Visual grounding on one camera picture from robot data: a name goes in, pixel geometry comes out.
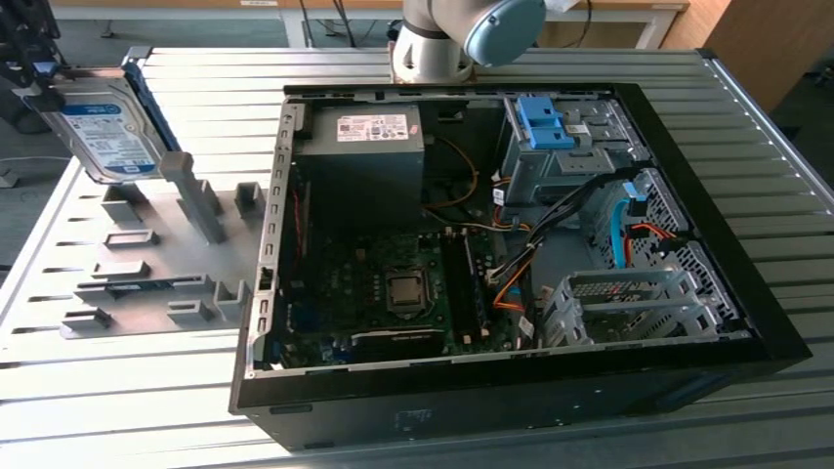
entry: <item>floor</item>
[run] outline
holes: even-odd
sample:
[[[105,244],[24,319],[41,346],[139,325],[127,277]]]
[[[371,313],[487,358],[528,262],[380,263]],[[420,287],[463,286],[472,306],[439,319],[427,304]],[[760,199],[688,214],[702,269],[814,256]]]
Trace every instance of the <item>floor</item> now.
[[[285,47],[283,25],[276,21],[116,21],[116,37],[98,38],[102,21],[60,21],[58,47],[76,65],[112,65],[136,45],[156,47]],[[385,44],[384,21],[352,21],[353,34],[365,47]],[[317,47],[341,47],[343,37],[325,36],[321,24],[311,25]],[[794,142],[827,181],[834,181],[834,86],[816,88],[804,79],[772,113],[776,124],[795,134]],[[0,121],[0,169],[20,176],[13,189],[0,189],[0,266],[14,262],[65,162],[56,159],[8,158],[69,154],[53,135],[24,136]],[[0,281],[4,272],[0,269]]]

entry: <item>black cable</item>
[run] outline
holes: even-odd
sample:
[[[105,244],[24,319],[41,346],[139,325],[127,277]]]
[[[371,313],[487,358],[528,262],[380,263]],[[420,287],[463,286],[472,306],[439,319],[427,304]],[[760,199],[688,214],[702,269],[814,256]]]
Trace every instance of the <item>black cable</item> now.
[[[579,36],[579,39],[562,46],[562,49],[583,46],[584,37],[587,36],[587,32],[590,31],[590,22],[594,18],[594,4],[590,0],[584,0],[584,2],[587,3],[587,18],[584,18],[583,33]]]
[[[320,25],[324,29],[327,29],[327,32],[329,32],[333,36],[344,37],[344,33],[343,33],[343,32],[336,31],[335,29],[331,29],[331,28],[329,28],[329,26],[327,25],[327,23],[325,23],[324,21],[321,21],[321,20],[316,20],[315,22],[317,22],[317,23],[319,23],[319,25]]]
[[[542,232],[555,227],[570,218],[583,208],[584,202],[592,195],[596,188],[604,186],[612,181],[632,179],[639,172],[639,168],[620,168],[612,173],[600,174],[592,177],[583,185],[575,188],[568,194],[554,203],[544,214],[539,217],[532,225],[527,239],[525,248],[492,272],[492,278],[503,276],[513,266],[520,265],[528,256],[535,254],[539,244],[544,241]]]
[[[517,280],[519,290],[521,292],[521,307],[524,308],[524,318],[532,324],[532,337],[521,340],[521,349],[538,348],[538,340],[540,337],[540,314],[535,308],[535,295],[532,294],[532,268],[521,274]]]
[[[452,187],[445,186],[445,197],[447,200],[455,200],[455,193],[452,192]],[[467,211],[467,209],[461,205],[452,205],[452,207],[460,212],[460,214],[469,219],[469,221],[477,223],[477,219],[472,216],[472,214]]]
[[[339,12],[339,17],[341,18],[341,22],[344,23],[344,29],[345,31],[348,31],[348,42],[351,43],[351,47],[356,48],[356,39],[353,38],[353,32],[351,31],[351,22],[348,21],[348,15],[344,13],[343,0],[333,0],[333,7],[336,7],[336,12]]]
[[[367,31],[364,32],[364,36],[360,38],[360,47],[364,44],[364,39],[367,39],[367,36],[369,36],[369,32],[373,31],[373,27],[376,26],[376,22],[379,20],[373,20],[369,24],[369,26],[367,27]]]
[[[312,30],[309,29],[309,18],[307,17],[307,5],[304,0],[299,0],[299,6],[301,7],[301,15],[304,16],[304,28],[307,30],[307,38],[309,39],[309,47],[315,47],[315,41],[312,40]]]

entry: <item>aluminum extrusion table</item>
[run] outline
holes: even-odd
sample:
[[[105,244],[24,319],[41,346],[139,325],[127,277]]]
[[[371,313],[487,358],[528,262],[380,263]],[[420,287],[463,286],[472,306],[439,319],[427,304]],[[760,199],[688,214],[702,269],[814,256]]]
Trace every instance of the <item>aluminum extrusion table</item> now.
[[[267,178],[284,85],[385,82],[388,65],[383,51],[159,49],[144,73],[217,189]],[[73,161],[0,290],[1,467],[834,467],[834,197],[720,64],[539,50],[480,80],[642,85],[814,357],[666,415],[289,454],[227,412],[236,330],[58,336],[88,251],[56,242],[108,223]]]

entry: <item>power supply label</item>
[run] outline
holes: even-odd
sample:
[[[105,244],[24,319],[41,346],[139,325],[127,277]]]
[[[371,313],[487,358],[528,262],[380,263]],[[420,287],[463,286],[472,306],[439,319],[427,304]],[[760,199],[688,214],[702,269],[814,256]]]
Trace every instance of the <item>power supply label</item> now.
[[[336,123],[337,142],[371,142],[408,139],[404,114],[345,115]]]
[[[136,132],[137,125],[116,105],[66,105],[61,109],[98,165],[120,174],[147,173],[156,167]]]

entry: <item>sticker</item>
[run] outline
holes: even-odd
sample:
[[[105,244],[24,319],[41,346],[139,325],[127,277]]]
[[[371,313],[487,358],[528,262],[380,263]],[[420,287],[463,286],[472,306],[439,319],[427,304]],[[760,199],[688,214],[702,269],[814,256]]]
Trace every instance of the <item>sticker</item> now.
[[[538,296],[535,297],[535,306],[538,308],[544,308],[554,292],[555,290],[550,286],[542,285],[542,287],[538,289]]]
[[[116,105],[68,105],[64,119],[98,165],[121,174],[147,173],[156,167],[136,125],[124,118]]]
[[[519,329],[524,333],[524,335],[531,339],[532,332],[535,331],[535,327],[532,327],[532,322],[524,317],[519,319]]]
[[[337,142],[367,142],[408,139],[404,114],[345,115],[336,125]]]
[[[587,131],[587,126],[584,124],[566,125],[564,130],[568,131],[568,134],[588,134],[590,135],[590,132]]]
[[[112,285],[110,290],[141,290],[139,285]]]
[[[504,206],[504,192],[500,189],[492,189],[492,203]]]
[[[412,432],[431,418],[431,409],[400,410],[393,414],[393,430]]]

